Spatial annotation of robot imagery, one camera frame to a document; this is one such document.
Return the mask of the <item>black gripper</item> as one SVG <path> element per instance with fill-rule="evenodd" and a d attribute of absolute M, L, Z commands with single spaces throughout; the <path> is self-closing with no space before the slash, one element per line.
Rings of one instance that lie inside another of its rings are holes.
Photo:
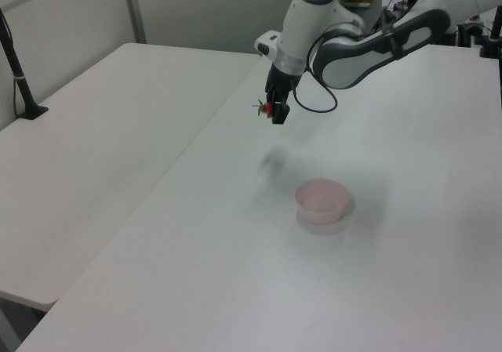
<path fill-rule="evenodd" d="M 266 102 L 273 104 L 271 123 L 273 125 L 283 125 L 290 112 L 287 104 L 289 94 L 295 89 L 302 75 L 291 75 L 280 71 L 274 64 L 267 74 L 265 85 Z"/>

